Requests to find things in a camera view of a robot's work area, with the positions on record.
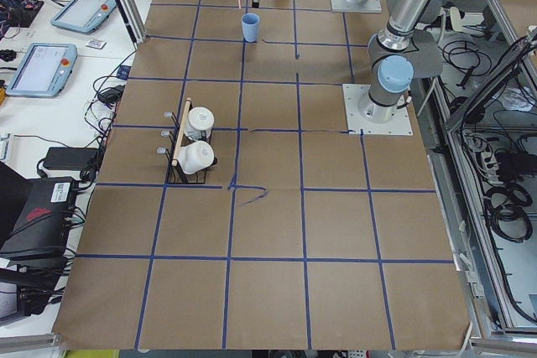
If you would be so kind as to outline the light blue plastic cup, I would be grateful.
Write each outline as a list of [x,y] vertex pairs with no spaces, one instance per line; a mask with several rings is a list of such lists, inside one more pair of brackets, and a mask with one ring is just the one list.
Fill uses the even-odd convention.
[[244,40],[249,43],[256,42],[258,39],[260,17],[256,13],[245,13],[242,16],[241,23]]

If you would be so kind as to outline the white mug upper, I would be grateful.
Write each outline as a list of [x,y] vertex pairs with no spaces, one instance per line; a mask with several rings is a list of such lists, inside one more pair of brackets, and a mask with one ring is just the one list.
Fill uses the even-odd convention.
[[203,106],[192,108],[187,116],[185,135],[193,141],[206,140],[211,136],[215,118],[211,110]]

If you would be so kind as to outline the white mug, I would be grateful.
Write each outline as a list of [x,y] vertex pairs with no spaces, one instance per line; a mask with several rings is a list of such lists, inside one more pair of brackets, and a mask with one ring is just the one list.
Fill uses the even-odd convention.
[[195,141],[180,149],[179,165],[185,174],[195,174],[217,163],[212,146],[205,141]]
[[192,108],[187,116],[185,135],[193,141],[206,140],[211,136],[215,118],[211,110],[203,106]]

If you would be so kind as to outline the teach pendant far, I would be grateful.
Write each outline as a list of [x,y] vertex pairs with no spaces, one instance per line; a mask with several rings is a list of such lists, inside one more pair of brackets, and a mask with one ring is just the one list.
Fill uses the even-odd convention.
[[60,29],[89,34],[117,7],[115,0],[70,0],[50,21]]

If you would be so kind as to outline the teach pendant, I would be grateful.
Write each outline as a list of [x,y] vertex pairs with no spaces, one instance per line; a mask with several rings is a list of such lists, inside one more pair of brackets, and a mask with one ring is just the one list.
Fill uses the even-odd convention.
[[74,44],[32,43],[8,85],[7,95],[57,96],[70,77],[77,55]]
[[89,34],[117,7],[115,0],[70,0],[50,21],[60,29]]

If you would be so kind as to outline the white mug lower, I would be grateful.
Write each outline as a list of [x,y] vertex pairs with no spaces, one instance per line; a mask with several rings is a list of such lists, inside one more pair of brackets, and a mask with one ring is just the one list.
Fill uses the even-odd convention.
[[205,141],[195,141],[180,149],[179,165],[185,174],[195,174],[217,163],[212,146]]

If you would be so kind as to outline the grey office chair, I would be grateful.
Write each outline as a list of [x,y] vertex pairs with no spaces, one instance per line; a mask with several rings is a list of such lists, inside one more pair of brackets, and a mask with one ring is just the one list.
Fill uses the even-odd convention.
[[443,59],[438,43],[443,40],[446,30],[446,14],[443,13],[441,30],[437,39],[427,30],[416,29],[414,31],[409,50],[404,53],[414,68],[414,79],[436,77],[442,73]]

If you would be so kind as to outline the teach pendant near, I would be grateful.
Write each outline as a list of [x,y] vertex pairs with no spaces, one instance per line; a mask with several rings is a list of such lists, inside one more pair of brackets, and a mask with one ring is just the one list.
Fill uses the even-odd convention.
[[74,44],[32,43],[8,85],[7,95],[57,96],[70,77],[77,55]]

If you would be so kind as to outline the black power adapter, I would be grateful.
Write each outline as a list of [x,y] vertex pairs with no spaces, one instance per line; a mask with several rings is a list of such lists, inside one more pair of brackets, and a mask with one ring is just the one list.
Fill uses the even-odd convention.
[[44,157],[43,167],[48,170],[81,170],[95,161],[96,148],[51,147]]

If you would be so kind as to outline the black computer box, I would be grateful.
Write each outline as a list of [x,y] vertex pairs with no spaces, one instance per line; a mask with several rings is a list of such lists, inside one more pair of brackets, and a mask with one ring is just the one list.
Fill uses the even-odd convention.
[[2,163],[1,257],[25,261],[62,256],[76,186],[70,176],[26,179]]

